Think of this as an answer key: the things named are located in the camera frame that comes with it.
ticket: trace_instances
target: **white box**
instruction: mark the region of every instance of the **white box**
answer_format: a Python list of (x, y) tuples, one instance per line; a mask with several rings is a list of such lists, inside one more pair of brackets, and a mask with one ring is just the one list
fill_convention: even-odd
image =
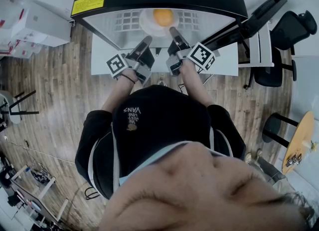
[(51, 11), (30, 3), (23, 18), (12, 28), (12, 38), (59, 46), (70, 42), (71, 24)]

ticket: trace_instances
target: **black office chair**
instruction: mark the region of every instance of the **black office chair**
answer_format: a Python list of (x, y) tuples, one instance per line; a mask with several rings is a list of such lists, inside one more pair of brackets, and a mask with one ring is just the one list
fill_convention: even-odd
[[(255, 77), (255, 81), (260, 85), (280, 87), (283, 81), (283, 69), (291, 70), (293, 72), (293, 81), (296, 81), (297, 71), (295, 61), (292, 60), (292, 65), (283, 64), (278, 49), (287, 50), (297, 42), (308, 38), (310, 34), (316, 34), (316, 32), (317, 23), (309, 11), (300, 15), (296, 15), (292, 11), (286, 12), (270, 33), (274, 67), (252, 67), (249, 83), (248, 85), (244, 85), (244, 88), (248, 89), (251, 87), (253, 77)], [(248, 46), (246, 44), (244, 46), (249, 55)]]

